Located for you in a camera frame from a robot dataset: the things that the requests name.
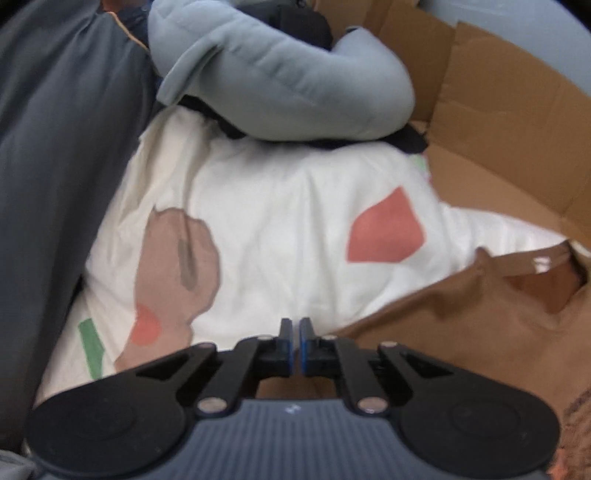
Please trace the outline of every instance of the red shape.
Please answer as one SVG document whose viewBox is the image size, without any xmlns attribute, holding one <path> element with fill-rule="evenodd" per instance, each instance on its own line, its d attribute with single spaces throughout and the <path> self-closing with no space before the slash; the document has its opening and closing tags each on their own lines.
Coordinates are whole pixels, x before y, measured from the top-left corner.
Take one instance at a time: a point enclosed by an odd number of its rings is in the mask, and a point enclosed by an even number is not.
<svg viewBox="0 0 591 480">
<path fill-rule="evenodd" d="M 135 311 L 135 323 L 131 329 L 129 341 L 138 346 L 147 346 L 158 340 L 162 326 L 158 317 L 147 306 L 138 303 Z"/>
<path fill-rule="evenodd" d="M 359 215 L 351 227 L 347 260 L 396 263 L 425 243 L 425 235 L 402 187 Z"/>
</svg>

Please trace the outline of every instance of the ribbed gray panel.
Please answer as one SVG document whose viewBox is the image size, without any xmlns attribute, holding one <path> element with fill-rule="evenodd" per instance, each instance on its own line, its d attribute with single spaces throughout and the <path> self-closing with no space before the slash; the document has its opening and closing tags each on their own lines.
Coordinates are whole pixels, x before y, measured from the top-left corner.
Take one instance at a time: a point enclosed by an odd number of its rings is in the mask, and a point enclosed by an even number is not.
<svg viewBox="0 0 591 480">
<path fill-rule="evenodd" d="M 247 400 L 230 417 L 200 422 L 175 457 L 134 480 L 460 478 L 413 455 L 387 421 L 354 415 L 340 400 Z"/>
</svg>

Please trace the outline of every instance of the brown garment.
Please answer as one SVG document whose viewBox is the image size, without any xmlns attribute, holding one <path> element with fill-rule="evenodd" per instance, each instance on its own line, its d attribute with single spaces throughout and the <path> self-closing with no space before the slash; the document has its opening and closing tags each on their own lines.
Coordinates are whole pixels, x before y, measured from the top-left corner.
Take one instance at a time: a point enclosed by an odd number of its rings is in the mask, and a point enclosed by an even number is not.
<svg viewBox="0 0 591 480">
<path fill-rule="evenodd" d="M 496 258 L 480 249 L 466 270 L 337 334 L 363 348 L 395 340 L 539 396 L 563 424 L 553 473 L 589 479 L 591 293 L 582 261 L 567 243 Z M 280 393 L 268 384 L 262 392 Z"/>
</svg>

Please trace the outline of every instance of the green shape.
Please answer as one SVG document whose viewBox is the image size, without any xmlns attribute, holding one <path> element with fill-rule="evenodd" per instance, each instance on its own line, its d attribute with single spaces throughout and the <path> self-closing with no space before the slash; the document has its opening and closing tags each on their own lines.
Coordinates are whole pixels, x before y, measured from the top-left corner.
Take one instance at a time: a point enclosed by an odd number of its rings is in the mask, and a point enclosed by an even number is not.
<svg viewBox="0 0 591 480">
<path fill-rule="evenodd" d="M 100 341 L 99 334 L 96 331 L 95 323 L 92 319 L 86 319 L 78 324 L 82 346 L 86 354 L 86 365 L 92 380 L 103 378 L 103 355 L 105 347 Z"/>
</svg>

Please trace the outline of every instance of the cardboard box wall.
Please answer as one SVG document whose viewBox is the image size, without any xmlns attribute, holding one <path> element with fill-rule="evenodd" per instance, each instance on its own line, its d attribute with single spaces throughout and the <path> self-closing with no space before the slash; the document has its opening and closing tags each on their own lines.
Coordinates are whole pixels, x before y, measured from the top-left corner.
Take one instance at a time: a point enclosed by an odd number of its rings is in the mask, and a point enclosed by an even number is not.
<svg viewBox="0 0 591 480">
<path fill-rule="evenodd" d="M 433 185 L 444 201 L 591 248 L 591 98 L 519 47 L 467 24 L 452 28 L 415 3 L 320 0 L 318 10 L 336 37 L 363 24 L 406 64 L 413 120 L 428 125 Z"/>
</svg>

